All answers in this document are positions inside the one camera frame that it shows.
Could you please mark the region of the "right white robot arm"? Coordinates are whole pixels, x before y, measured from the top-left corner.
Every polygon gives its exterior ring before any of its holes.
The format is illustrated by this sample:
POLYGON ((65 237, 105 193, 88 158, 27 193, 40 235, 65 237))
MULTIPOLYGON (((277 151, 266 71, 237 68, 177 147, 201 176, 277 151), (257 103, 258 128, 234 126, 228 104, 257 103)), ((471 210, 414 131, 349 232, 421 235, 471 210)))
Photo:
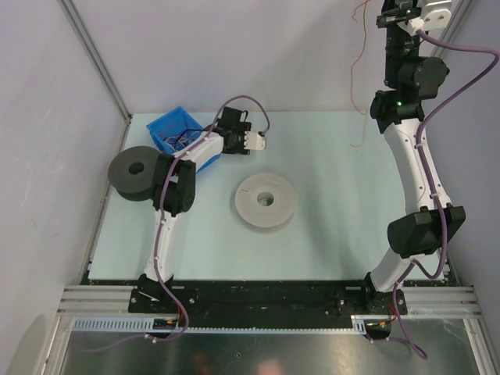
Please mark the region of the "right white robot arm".
POLYGON ((454 206, 442 187, 427 143, 425 100, 436 98, 449 69, 438 57, 421 56, 420 44, 429 31, 444 29, 452 18, 450 1, 386 1, 376 25, 386 31, 384 85, 370 106, 394 156, 405 196, 405 215, 387 227, 389 249, 366 277, 370 288, 360 294, 368 313, 388 305, 388 294, 422 260, 439 254, 440 277, 448 242, 465 221, 465 210, 454 206))

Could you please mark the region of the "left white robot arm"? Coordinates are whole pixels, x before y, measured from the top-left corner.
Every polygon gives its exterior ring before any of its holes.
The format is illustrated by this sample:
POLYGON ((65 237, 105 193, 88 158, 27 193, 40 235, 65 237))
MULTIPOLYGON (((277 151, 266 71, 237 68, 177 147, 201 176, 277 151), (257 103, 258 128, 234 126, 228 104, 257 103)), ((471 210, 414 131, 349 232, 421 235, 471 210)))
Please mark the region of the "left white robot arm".
POLYGON ((216 125, 202 127, 181 107, 150 123, 147 128, 161 154, 155 162, 151 200, 155 209, 155 239, 145 267, 152 281, 173 276, 173 230, 195 200, 196 173, 220 155, 247 155, 245 137, 251 131, 248 113, 224 107, 216 125))

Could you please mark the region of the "light grey cable spool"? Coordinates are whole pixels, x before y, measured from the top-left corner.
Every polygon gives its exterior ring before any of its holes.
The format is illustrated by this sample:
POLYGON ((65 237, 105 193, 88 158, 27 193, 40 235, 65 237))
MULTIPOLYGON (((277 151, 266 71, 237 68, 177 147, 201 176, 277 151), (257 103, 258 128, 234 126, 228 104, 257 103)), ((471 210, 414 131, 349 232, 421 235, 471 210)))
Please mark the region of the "light grey cable spool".
POLYGON ((297 204, 292 183, 275 173, 246 178, 234 194, 234 206, 242 223, 259 234, 283 230, 293 220, 297 204))

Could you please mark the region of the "blue plastic bin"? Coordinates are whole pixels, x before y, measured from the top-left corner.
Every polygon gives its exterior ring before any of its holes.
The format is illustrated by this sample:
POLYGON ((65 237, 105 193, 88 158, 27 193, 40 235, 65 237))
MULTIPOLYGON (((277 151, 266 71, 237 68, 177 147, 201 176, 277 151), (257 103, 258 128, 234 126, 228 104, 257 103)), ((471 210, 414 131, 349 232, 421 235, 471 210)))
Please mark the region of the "blue plastic bin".
MULTIPOLYGON (((176 107, 146 126, 155 146, 169 155, 179 156, 186 148, 203 139, 209 126, 200 125, 182 107, 176 107)), ((182 159, 195 163, 196 172, 201 172, 214 163, 222 154, 223 138, 212 132, 194 151, 182 159)))

